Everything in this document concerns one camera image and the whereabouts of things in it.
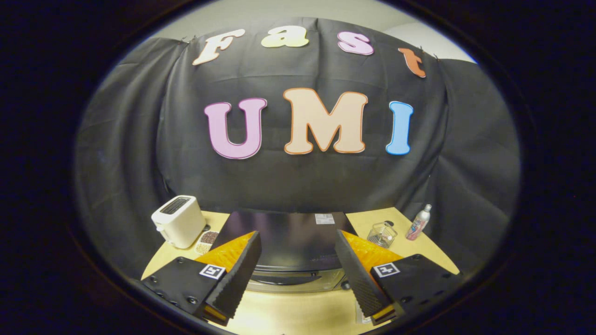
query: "wooden table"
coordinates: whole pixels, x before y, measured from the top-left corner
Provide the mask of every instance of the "wooden table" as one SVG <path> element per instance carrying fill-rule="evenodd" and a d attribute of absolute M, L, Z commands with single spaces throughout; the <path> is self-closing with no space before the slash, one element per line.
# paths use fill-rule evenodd
<path fill-rule="evenodd" d="M 212 231 L 220 231 L 229 214 L 203 211 L 203 216 Z M 402 257 L 414 254 L 424 255 L 447 271 L 458 274 L 460 270 L 443 251 L 424 233 L 415 241 L 409 241 L 405 234 L 412 224 L 394 207 L 369 212 L 347 214 L 358 235 L 368 236 L 373 224 L 392 221 L 398 233 L 389 250 Z M 172 259 L 183 256 L 195 259 L 198 254 L 193 246 L 177 249 L 168 243 L 161 248 L 147 264 L 142 279 L 156 272 Z M 240 335 L 294 335 L 294 334 L 361 334 L 381 327 L 371 323 L 356 323 L 356 298 L 351 290 L 319 293 L 263 293 L 245 291 L 235 317 L 226 327 L 213 324 Z"/>

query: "black fabric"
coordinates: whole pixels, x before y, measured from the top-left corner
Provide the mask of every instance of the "black fabric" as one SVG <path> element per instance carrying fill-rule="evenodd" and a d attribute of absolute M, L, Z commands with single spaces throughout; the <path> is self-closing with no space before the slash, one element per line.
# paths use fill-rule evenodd
<path fill-rule="evenodd" d="M 307 28 L 301 48 L 264 48 L 267 31 Z M 219 57 L 193 66 L 205 39 L 243 28 Z M 341 31 L 371 39 L 371 56 L 337 46 Z M 398 48 L 419 56 L 414 75 Z M 368 97 L 358 154 L 289 155 L 289 88 L 316 90 L 328 111 L 346 91 Z M 246 136 L 238 102 L 265 98 L 262 146 L 233 160 L 211 146 L 205 106 L 228 102 L 228 135 Z M 406 155 L 391 141 L 391 101 L 412 105 Z M 315 18 L 264 20 L 229 27 L 189 44 L 150 39 L 129 54 L 95 94 L 80 128 L 77 187 L 84 225 L 100 251 L 140 277 L 163 240 L 150 215 L 175 194 L 204 210 L 360 212 L 395 206 L 412 219 L 433 205 L 425 232 L 463 271 L 488 255 L 507 226 L 519 183 L 516 131 L 496 88 L 477 65 L 436 61 L 418 48 L 349 23 Z"/>
<path fill-rule="evenodd" d="M 92 97 L 76 139 L 75 185 L 82 223 L 98 251 L 134 278 L 163 243 L 151 214 L 169 200 L 155 161 L 164 88 L 186 44 L 146 41 Z"/>
<path fill-rule="evenodd" d="M 520 147 L 513 118 L 491 80 L 472 63 L 439 65 L 449 122 L 424 196 L 423 203 L 433 205 L 424 232 L 460 270 L 472 271 L 506 233 L 520 189 Z M 412 206 L 411 216 L 418 211 Z"/>
<path fill-rule="evenodd" d="M 309 43 L 301 48 L 264 48 L 260 41 L 281 24 L 307 28 Z M 213 34 L 225 33 L 223 29 Z M 443 141 L 446 94 L 434 58 L 423 55 L 426 78 L 411 73 L 398 48 L 415 49 L 383 33 L 349 23 L 315 18 L 263 21 L 245 27 L 231 46 L 208 63 L 193 66 L 204 39 L 190 43 L 172 69 L 157 139 L 160 171 L 177 194 L 193 194 L 201 208 L 283 212 L 360 212 L 391 207 L 409 198 L 427 179 Z M 337 46 L 342 31 L 371 39 L 371 56 L 350 54 Z M 364 108 L 358 154 L 326 152 L 316 146 L 305 155 L 289 155 L 291 106 L 283 98 L 290 88 L 316 90 L 330 112 L 342 93 L 368 97 Z M 238 102 L 265 98 L 260 151 L 245 160 L 220 156 L 209 138 L 204 108 L 228 102 L 228 135 L 232 142 L 246 138 L 244 113 Z M 391 141 L 393 114 L 389 102 L 413 106 L 411 151 L 394 156 L 385 151 Z"/>

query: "letter m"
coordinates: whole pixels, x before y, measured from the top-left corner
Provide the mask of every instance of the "letter m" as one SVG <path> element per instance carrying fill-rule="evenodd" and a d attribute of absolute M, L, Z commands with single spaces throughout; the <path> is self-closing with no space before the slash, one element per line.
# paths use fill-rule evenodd
<path fill-rule="evenodd" d="M 319 95 L 310 88 L 291 88 L 284 98 L 292 106 L 291 140 L 285 145 L 288 154 L 308 154 L 313 145 L 308 141 L 308 128 L 321 151 L 331 145 L 339 131 L 339 139 L 333 145 L 338 153 L 360 153 L 362 142 L 362 112 L 368 103 L 366 95 L 357 92 L 342 94 L 331 113 L 327 111 Z"/>

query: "spray bottle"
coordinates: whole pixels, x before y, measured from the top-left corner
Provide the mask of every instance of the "spray bottle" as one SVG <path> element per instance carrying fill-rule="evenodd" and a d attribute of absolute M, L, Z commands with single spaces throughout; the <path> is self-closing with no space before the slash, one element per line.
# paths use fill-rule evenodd
<path fill-rule="evenodd" d="M 416 215 L 416 218 L 414 219 L 412 226 L 410 227 L 410 229 L 408 229 L 408 232 L 406 233 L 407 239 L 414 241 L 418 237 L 418 235 L 420 235 L 420 232 L 422 231 L 422 229 L 424 229 L 424 227 L 426 227 L 426 224 L 430 220 L 431 208 L 432 206 L 427 204 L 424 207 L 424 209 Z"/>

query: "blue letter i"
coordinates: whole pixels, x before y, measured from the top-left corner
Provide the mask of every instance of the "blue letter i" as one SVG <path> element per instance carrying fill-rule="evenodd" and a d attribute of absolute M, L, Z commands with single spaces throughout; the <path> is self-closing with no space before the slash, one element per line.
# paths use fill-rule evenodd
<path fill-rule="evenodd" d="M 390 102 L 389 109 L 393 112 L 393 135 L 391 143 L 387 144 L 385 150 L 392 155 L 405 155 L 409 153 L 409 117 L 413 114 L 414 109 L 399 101 Z"/>

